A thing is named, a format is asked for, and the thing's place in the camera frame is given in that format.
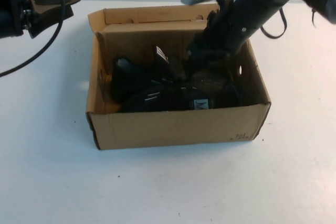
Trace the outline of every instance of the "cardboard box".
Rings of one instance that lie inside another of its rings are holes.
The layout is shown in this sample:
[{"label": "cardboard box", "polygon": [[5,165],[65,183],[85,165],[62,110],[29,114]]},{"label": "cardboard box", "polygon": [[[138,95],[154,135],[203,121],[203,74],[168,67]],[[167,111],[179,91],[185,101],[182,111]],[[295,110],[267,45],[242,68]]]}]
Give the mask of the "cardboard box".
[{"label": "cardboard box", "polygon": [[89,15],[94,32],[87,119],[100,150],[253,140],[271,101],[250,43],[230,62],[236,81],[246,94],[239,108],[116,113],[110,97],[112,61],[116,54],[141,61],[145,44],[165,54],[187,58],[186,47],[217,5],[104,9]]}]

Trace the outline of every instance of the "cable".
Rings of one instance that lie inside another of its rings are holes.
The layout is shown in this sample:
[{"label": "cable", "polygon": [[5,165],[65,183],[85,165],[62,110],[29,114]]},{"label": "cable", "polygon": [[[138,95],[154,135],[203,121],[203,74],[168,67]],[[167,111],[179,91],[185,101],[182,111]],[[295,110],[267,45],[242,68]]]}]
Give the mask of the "cable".
[{"label": "cable", "polygon": [[312,17],[311,17],[311,21],[313,22],[313,25],[314,25],[314,27],[316,28],[316,25],[315,25],[315,13],[316,13],[316,10],[315,9],[312,9],[311,10],[312,12],[313,12],[313,15],[312,15]]},{"label": "cable", "polygon": [[65,17],[65,1],[64,0],[61,0],[61,17],[60,17],[60,21],[58,23],[58,26],[53,34],[53,36],[51,37],[51,39],[48,41],[48,43],[46,43],[46,45],[38,52],[36,53],[34,56],[32,56],[30,59],[28,59],[27,61],[23,62],[22,64],[18,65],[17,67],[15,68],[12,68],[12,69],[9,69],[5,72],[2,72],[0,73],[0,78],[3,77],[3,76],[6,76],[10,73],[13,73],[25,66],[27,66],[28,64],[32,63],[34,60],[36,60],[38,57],[41,56],[41,54],[43,54],[50,46],[51,44],[55,41],[56,37],[58,36],[59,34],[59,31],[61,30],[62,28],[62,24],[63,24],[63,20],[64,20],[64,17]]},{"label": "cable", "polygon": [[278,38],[282,37],[282,36],[285,34],[286,30],[287,30],[287,20],[286,20],[285,14],[283,13],[284,10],[281,8],[279,11],[280,11],[280,15],[281,15],[282,22],[283,22],[284,27],[285,27],[285,28],[284,28],[284,31],[283,31],[283,33],[280,34],[279,36],[273,36],[273,35],[269,34],[268,32],[266,32],[266,30],[264,29],[264,27],[261,26],[260,30],[262,31],[262,33],[263,33],[267,38],[270,38],[270,39],[278,39]]}]

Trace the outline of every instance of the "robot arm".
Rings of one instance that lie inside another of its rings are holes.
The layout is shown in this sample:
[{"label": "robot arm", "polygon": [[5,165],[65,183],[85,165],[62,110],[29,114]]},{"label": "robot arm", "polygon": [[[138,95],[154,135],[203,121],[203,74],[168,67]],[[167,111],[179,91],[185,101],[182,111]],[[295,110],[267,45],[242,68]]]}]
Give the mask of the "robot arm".
[{"label": "robot arm", "polygon": [[[195,4],[208,0],[181,0]],[[204,67],[211,60],[235,54],[241,45],[290,0],[225,0],[208,17],[207,28],[189,46],[190,65]],[[336,0],[304,0],[336,24]]]},{"label": "robot arm", "polygon": [[[73,15],[71,5],[80,0],[65,0],[65,18]],[[35,38],[61,17],[61,0],[0,0],[0,39],[21,36],[28,30]]]}]

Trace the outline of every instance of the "box flap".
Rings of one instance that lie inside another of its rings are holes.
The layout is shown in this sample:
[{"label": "box flap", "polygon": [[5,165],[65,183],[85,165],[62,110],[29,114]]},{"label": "box flap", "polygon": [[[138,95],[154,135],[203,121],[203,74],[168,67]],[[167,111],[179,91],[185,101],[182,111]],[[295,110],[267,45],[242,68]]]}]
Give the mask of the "box flap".
[{"label": "box flap", "polygon": [[100,46],[96,36],[93,37],[92,44],[91,73],[86,111],[103,113],[106,72],[103,67]]},{"label": "box flap", "polygon": [[140,24],[112,24],[99,33],[129,33],[137,31],[197,31],[206,27],[206,20],[198,21],[173,21]]},{"label": "box flap", "polygon": [[103,30],[106,27],[105,22],[105,10],[99,10],[97,12],[88,15],[91,29],[94,33]]},{"label": "box flap", "polygon": [[106,9],[105,21],[107,25],[110,25],[206,20],[209,12],[216,9],[218,9],[217,4]]}]

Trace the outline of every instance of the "black strap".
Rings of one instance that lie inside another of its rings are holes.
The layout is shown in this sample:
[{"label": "black strap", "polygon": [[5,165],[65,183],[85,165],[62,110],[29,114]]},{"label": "black strap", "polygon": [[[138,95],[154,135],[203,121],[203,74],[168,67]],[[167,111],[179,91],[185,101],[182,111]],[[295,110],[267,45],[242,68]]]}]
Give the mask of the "black strap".
[{"label": "black strap", "polygon": [[315,18],[316,10],[312,9],[311,11],[313,12],[313,15],[312,15],[312,17],[311,17],[311,21],[313,22],[313,25],[314,25],[314,27],[316,28],[316,25],[315,25],[315,22],[314,22],[314,18]]},{"label": "black strap", "polygon": [[270,39],[278,39],[278,38],[281,38],[281,37],[285,34],[285,32],[286,32],[286,30],[287,30],[287,20],[286,20],[286,17],[285,17],[285,14],[283,13],[283,11],[284,11],[284,10],[281,8],[281,9],[280,9],[280,15],[281,15],[281,18],[282,18],[284,27],[285,27],[283,33],[280,34],[279,36],[273,36],[273,35],[269,34],[268,32],[266,32],[266,30],[265,30],[264,27],[262,26],[262,27],[260,28],[260,30],[262,31],[262,33],[263,33],[267,38],[270,38]]}]

